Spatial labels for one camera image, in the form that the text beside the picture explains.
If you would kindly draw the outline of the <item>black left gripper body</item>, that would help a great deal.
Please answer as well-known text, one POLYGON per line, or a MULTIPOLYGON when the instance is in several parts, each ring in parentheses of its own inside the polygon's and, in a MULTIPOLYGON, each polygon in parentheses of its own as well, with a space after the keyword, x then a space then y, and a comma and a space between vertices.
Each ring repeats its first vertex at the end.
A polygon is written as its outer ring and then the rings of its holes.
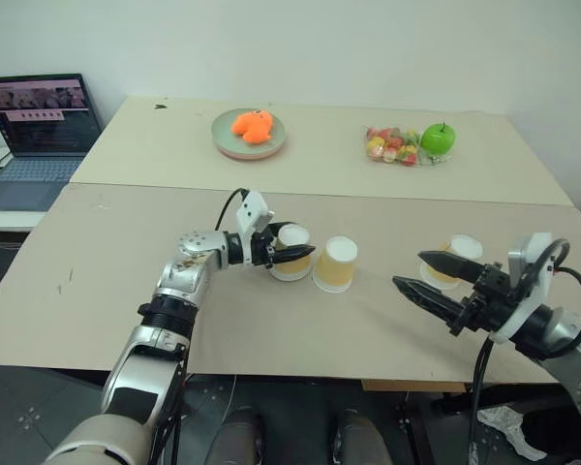
POLYGON ((254 232, 251 235, 251 262, 253 266, 264 266, 271 268, 273 266, 272 256, 275 251, 274 242, 278 235, 272 235, 269 225, 262 232, 254 232))

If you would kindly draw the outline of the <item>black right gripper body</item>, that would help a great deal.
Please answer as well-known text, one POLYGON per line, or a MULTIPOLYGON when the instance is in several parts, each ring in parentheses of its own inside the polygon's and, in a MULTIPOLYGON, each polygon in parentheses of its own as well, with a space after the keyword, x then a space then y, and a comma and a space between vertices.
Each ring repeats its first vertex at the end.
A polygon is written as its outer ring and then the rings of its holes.
POLYGON ((448 325, 450 333, 458 336, 464 328, 487 332, 499 329, 515 306, 511 299, 510 278, 502 271, 502 265, 465 261, 457 277, 471 283, 473 292, 461 300, 463 310, 448 325))

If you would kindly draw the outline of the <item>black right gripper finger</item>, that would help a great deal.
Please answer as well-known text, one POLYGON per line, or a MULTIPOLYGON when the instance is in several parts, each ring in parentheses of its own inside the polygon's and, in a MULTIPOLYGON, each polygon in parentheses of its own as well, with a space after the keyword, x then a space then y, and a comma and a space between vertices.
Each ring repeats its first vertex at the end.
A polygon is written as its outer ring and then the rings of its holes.
POLYGON ((462 303, 417 279, 394 275, 392 283, 407 300, 445 322, 451 330, 464 327, 462 303))
POLYGON ((450 278, 475 283, 484 265, 446 251, 421 251, 418 256, 433 269, 450 278))

